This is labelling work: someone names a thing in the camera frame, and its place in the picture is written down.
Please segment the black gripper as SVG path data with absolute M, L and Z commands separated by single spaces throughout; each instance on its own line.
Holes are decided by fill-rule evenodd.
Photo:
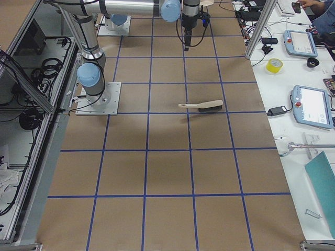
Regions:
M 191 46 L 193 28 L 194 26 L 184 27 L 184 51 L 189 51 L 188 46 Z

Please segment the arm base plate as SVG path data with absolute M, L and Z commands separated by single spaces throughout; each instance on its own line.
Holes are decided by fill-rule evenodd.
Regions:
M 84 98 L 78 100 L 75 114 L 78 116 L 115 116 L 118 113 L 120 92 L 121 82 L 106 82 L 101 97 L 87 95 L 82 87 L 81 96 Z
M 103 16 L 99 23 L 98 36 L 100 37 L 120 37 L 128 36 L 130 30 L 131 17 L 128 16 L 127 20 L 122 25 L 116 25 L 110 19 Z

